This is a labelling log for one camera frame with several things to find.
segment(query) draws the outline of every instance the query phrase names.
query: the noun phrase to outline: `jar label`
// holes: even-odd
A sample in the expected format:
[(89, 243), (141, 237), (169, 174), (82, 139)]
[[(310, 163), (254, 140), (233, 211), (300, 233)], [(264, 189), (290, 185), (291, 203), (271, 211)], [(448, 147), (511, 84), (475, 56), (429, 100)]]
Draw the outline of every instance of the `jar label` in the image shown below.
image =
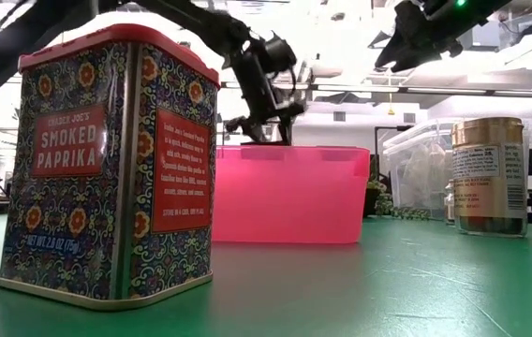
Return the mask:
[(456, 216), (526, 217), (522, 144), (453, 150)]

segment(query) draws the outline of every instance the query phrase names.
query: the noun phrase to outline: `pink container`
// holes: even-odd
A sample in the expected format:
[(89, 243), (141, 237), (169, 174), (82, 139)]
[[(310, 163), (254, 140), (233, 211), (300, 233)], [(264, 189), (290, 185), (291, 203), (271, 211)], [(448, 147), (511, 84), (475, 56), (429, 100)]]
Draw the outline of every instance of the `pink container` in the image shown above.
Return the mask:
[(360, 148), (217, 147), (212, 240), (357, 242), (369, 169)]

